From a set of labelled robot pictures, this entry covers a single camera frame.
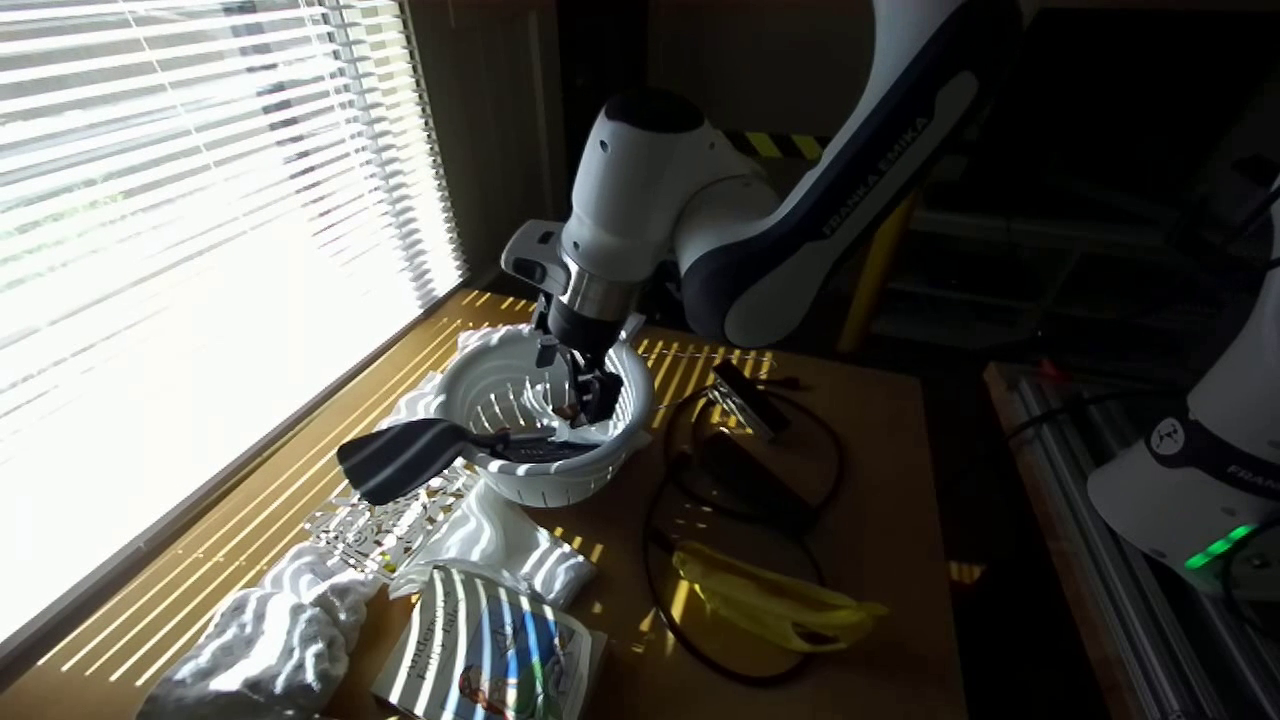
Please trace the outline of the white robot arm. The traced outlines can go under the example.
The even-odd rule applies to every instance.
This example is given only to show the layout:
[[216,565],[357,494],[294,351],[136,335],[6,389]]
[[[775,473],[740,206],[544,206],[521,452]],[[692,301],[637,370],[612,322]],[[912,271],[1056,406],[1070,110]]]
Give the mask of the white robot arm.
[[692,101],[612,96],[585,139],[563,220],[524,220],[499,269],[539,294],[536,327],[572,373],[581,421],[607,421],[607,370],[660,269],[685,326],[771,347],[831,269],[918,184],[998,85],[1022,34],[1019,0],[872,0],[872,67],[818,155],[779,184]]

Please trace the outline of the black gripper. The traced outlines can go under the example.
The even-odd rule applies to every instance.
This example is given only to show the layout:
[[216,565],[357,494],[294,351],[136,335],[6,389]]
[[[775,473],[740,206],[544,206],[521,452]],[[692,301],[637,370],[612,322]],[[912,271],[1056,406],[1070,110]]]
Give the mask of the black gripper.
[[599,411],[612,415],[625,381],[603,370],[607,347],[621,342],[617,322],[593,322],[559,301],[539,301],[536,327],[547,332],[572,365],[572,423],[595,423]]

